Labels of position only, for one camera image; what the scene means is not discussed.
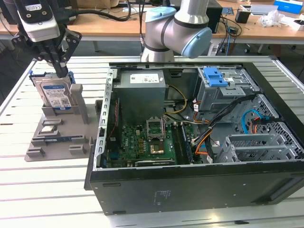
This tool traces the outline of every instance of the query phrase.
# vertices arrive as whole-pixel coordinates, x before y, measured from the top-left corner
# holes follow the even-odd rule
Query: hard drive label
[[[45,95],[47,96],[51,106],[57,110],[68,110],[71,103],[65,95],[65,87],[63,85],[45,85],[43,86]]]

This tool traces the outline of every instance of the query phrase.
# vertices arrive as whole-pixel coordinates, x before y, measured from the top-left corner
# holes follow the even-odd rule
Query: wooden desk
[[[243,2],[218,1],[222,7],[232,7],[237,9]],[[253,4],[273,4],[270,2],[253,2]],[[281,12],[290,17],[297,17],[296,14]],[[125,12],[116,13],[120,17],[126,15]],[[98,15],[80,15],[73,25],[68,26],[70,30],[78,31],[83,35],[82,40],[91,41],[139,41],[139,21],[138,15],[132,16],[136,20],[126,22],[117,22],[99,17]],[[234,20],[235,15],[227,15],[227,18]],[[294,31],[290,27],[282,25],[281,27],[261,27],[257,22],[259,16],[249,16],[247,24],[240,24],[242,34],[235,40],[235,43],[257,43],[257,44],[304,44],[304,31]],[[8,25],[8,29],[15,33],[17,26]],[[220,23],[218,32],[212,36],[212,45],[209,50],[210,55],[214,55],[214,50],[225,37],[225,27]],[[11,39],[11,35],[0,24],[0,39]]]

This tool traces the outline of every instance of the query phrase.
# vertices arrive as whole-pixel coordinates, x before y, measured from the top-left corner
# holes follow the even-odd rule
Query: white paper
[[[294,20],[296,19],[284,16],[282,19],[279,20],[279,23],[283,25],[290,25],[290,23],[292,23]]]

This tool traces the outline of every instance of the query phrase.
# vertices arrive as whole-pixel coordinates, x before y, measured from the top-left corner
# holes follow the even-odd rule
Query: sticker
[[[214,144],[216,144],[217,146],[220,146],[219,141],[215,141]]]
[[[57,139],[45,139],[45,142],[57,142]]]
[[[161,206],[162,204],[164,204],[169,199],[170,196],[171,196],[171,191],[170,190],[156,191],[154,193],[153,205]]]
[[[158,74],[132,74],[130,83],[159,83]]]
[[[231,77],[225,77],[224,80],[226,82],[234,82],[233,78],[231,78]]]
[[[209,155],[207,156],[207,161],[208,161],[210,164],[212,164],[212,163],[213,163],[213,159],[212,159],[212,158],[210,158],[210,156],[209,156]]]
[[[195,111],[195,112],[198,112],[198,111],[199,111],[199,105],[198,105],[198,104],[195,104],[193,107],[194,107],[194,111]]]
[[[66,89],[63,85],[45,85],[43,91],[51,106],[57,110],[67,110],[71,108],[71,103],[65,95]]]
[[[42,6],[41,4],[35,4],[35,5],[30,5],[30,6],[25,6],[27,11],[36,11],[36,10],[41,10]]]

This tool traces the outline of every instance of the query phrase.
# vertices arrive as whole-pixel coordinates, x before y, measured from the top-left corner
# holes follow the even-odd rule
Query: black cable
[[[128,12],[127,16],[122,17],[122,18],[121,17],[118,18],[118,17],[113,16],[109,13],[104,13],[104,12],[97,11],[97,10],[94,10],[94,9],[73,10],[70,17],[78,16],[78,15],[81,15],[81,14],[97,14],[97,15],[104,16],[104,17],[107,17],[107,18],[110,18],[110,19],[113,19],[113,20],[117,20],[117,21],[127,21],[131,16],[131,5],[130,5],[129,0],[127,0],[127,2],[128,2],[129,12]]]
[[[221,44],[220,44],[219,48],[217,49],[216,55],[218,54],[218,52],[219,52],[219,51],[220,51],[220,49],[222,48],[223,44],[225,43],[225,40],[226,40],[226,38],[227,38],[227,34],[228,34],[228,30],[227,30],[227,26],[226,26],[226,24],[225,24],[223,21],[220,21],[220,22],[224,24],[226,34],[225,34],[225,38],[223,39],[223,41],[221,42]]]
[[[1,20],[2,25],[3,25],[4,28],[10,33],[10,35],[11,35],[12,37],[14,37],[14,34],[12,34],[12,33],[9,31],[9,29],[5,26],[5,24],[4,24],[4,22],[3,22],[2,18],[1,18],[1,14],[2,14],[2,12],[0,12],[0,20]]]
[[[141,43],[141,49],[142,49],[142,52],[144,50],[144,38],[143,38],[143,30],[142,30],[142,27],[143,27],[143,10],[144,10],[144,5],[145,5],[145,0],[142,2],[142,7],[141,7],[141,0],[139,0],[139,40],[140,40],[140,43]]]
[[[304,67],[302,68],[301,72],[299,73],[298,77],[297,78],[300,78],[301,74],[303,73],[304,71]]]
[[[208,127],[208,130],[210,128],[213,128],[214,125],[219,122],[225,115],[228,115],[229,113],[232,112],[232,110],[241,102],[243,101],[248,101],[248,100],[252,100],[254,99],[256,96],[257,96],[258,93],[256,94],[251,94],[251,95],[247,95],[247,96],[243,96],[243,97],[240,97],[236,100],[234,100],[233,102],[231,102],[230,104],[228,104],[226,107],[222,108],[217,114],[215,114],[213,116],[213,118],[209,121],[207,127]],[[205,135],[206,135],[206,132],[203,132],[199,137],[197,137],[196,140],[194,140],[194,142],[197,142],[197,141],[200,141]]]

